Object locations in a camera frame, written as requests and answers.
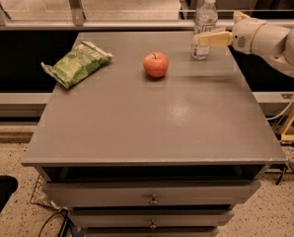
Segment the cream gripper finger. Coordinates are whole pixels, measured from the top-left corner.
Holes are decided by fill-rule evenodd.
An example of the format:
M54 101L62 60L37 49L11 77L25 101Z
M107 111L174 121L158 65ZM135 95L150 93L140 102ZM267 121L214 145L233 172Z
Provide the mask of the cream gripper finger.
M230 32L206 32L195 35L193 42L201 46L213 46L213 47L227 47L233 42L233 35Z
M243 20L249 20L251 17L241 11L235 11L233 13L233 21L235 24L243 21Z

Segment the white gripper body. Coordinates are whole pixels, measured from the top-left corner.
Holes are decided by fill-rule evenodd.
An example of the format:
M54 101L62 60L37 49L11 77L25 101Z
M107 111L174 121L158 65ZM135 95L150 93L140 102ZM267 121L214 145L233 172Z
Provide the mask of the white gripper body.
M251 54L251 46L257 30L266 24L266 20L248 18L236 23L232 29L232 46L236 51Z

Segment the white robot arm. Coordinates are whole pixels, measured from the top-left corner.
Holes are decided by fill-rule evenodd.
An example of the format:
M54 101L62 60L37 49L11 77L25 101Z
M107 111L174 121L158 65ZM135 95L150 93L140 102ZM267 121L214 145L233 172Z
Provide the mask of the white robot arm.
M238 52L261 57L275 70L294 78L294 27L270 24L240 11L234 12L233 21L231 32L220 28L197 34L193 42L209 47L231 45Z

